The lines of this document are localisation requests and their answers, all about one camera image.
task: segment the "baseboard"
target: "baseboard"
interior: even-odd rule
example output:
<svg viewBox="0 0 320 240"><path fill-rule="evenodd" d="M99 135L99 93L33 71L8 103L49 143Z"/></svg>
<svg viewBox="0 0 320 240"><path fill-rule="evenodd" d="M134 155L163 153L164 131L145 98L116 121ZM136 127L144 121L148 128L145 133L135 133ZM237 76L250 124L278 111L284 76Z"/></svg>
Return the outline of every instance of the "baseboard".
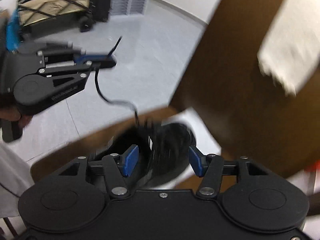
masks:
<svg viewBox="0 0 320 240"><path fill-rule="evenodd" d="M189 13L189 12L187 12L187 11L185 11L185 10L183 10L183 9L181 9L181 8L171 4L171 3L168 3L168 2L166 2L164 0L153 0L153 1L156 1L156 2L158 2L160 4L163 4L163 5L171 8L171 9L183 14L184 16L189 17L190 19L194 20L195 22L200 23L202 26L207 26L208 25L205 21L199 19L197 16L195 16L195 15L193 15L193 14L191 14L191 13Z"/></svg>

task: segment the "orange object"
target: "orange object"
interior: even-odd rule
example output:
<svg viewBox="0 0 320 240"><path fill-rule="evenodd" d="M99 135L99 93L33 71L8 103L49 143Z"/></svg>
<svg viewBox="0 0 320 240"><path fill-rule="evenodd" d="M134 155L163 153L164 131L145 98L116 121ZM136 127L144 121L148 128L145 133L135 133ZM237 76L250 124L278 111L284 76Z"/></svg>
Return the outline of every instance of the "orange object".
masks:
<svg viewBox="0 0 320 240"><path fill-rule="evenodd" d="M320 161L304 169L306 172L320 171Z"/></svg>

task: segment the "white cloth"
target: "white cloth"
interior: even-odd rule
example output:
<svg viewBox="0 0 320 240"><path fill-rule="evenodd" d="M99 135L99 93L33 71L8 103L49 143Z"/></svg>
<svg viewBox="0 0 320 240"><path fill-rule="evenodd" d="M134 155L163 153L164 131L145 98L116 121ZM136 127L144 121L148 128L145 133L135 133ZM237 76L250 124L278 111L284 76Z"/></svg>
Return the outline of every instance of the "white cloth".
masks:
<svg viewBox="0 0 320 240"><path fill-rule="evenodd" d="M296 95L320 57L320 0L283 0L258 52L260 70Z"/></svg>
<svg viewBox="0 0 320 240"><path fill-rule="evenodd" d="M19 199L8 190L21 196L32 185L33 180L29 165L3 144L0 144L0 218L19 215Z"/></svg>
<svg viewBox="0 0 320 240"><path fill-rule="evenodd" d="M163 124L171 122L180 122L190 127L196 137L196 146L204 155L209 153L221 154L220 145L212 137L211 133L208 131L207 127L193 108L189 108L170 117L169 119L166 119ZM155 187L154 189L172 189L180 182L190 178L194 174L195 173L191 165L189 165L177 178L164 185Z"/></svg>

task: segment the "cardboard box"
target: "cardboard box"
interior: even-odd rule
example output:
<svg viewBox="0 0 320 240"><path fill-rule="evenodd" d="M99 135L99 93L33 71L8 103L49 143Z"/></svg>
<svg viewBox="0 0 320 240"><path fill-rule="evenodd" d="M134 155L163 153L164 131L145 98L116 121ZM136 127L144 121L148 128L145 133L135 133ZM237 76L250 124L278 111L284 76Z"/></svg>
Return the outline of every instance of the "cardboard box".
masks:
<svg viewBox="0 0 320 240"><path fill-rule="evenodd" d="M320 159L320 70L296 98L261 75L257 52L283 0L222 0L162 120L193 107L224 151L247 155L283 177ZM106 127L35 163L35 181L105 145L133 119Z"/></svg>

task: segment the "cart wheel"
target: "cart wheel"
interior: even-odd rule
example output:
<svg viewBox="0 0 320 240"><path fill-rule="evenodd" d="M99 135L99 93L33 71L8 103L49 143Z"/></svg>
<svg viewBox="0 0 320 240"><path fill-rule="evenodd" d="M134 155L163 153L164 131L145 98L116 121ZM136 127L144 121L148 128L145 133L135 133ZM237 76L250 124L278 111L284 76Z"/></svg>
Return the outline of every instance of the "cart wheel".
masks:
<svg viewBox="0 0 320 240"><path fill-rule="evenodd" d="M79 20L79 30L81 33L92 29L94 21L88 16L82 16Z"/></svg>

